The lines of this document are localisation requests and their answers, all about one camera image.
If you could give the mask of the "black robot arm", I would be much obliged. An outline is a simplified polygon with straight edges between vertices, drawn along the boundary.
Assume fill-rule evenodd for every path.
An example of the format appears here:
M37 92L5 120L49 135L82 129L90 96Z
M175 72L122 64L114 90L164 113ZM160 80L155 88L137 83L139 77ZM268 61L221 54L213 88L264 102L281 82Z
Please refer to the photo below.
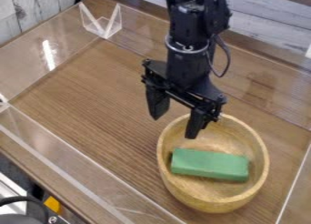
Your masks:
M219 120L225 95L209 77L224 76L212 66L215 49L229 49L220 33L229 28L232 13L225 0L167 0L169 32L168 57L141 62L145 99L152 118L160 118L176 100L191 108L184 136L196 138L209 122Z

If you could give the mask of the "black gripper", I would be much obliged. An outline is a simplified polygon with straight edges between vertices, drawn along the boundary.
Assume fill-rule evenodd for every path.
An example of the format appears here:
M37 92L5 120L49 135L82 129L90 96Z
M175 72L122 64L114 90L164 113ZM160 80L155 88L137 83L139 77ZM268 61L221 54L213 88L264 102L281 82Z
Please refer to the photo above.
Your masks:
M168 60L144 59L141 65L149 115L160 119L175 99L191 108L184 137L195 139L211 121L219 119L225 97L209 81L209 74L221 77L212 67L215 42L195 51L168 48Z

